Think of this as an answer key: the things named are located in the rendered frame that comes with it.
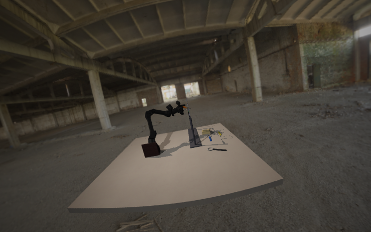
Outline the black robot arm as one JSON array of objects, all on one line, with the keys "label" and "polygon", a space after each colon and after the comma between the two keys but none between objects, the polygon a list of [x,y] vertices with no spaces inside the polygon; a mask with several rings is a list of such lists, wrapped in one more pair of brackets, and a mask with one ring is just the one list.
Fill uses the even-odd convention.
[{"label": "black robot arm", "polygon": [[[170,104],[168,106],[166,106],[166,108],[168,109],[167,111],[152,109],[152,110],[149,110],[149,111],[145,112],[145,118],[148,121],[148,126],[149,126],[149,129],[150,129],[150,136],[148,138],[148,143],[156,142],[155,137],[157,135],[156,131],[153,129],[153,125],[152,125],[152,122],[151,122],[151,115],[152,114],[160,114],[160,115],[164,115],[166,117],[170,117],[171,115],[174,116],[174,114],[176,113],[176,110],[173,109],[173,107]],[[183,110],[183,108],[179,107],[177,109],[177,111],[178,111],[178,113],[182,113],[184,110]]]}]

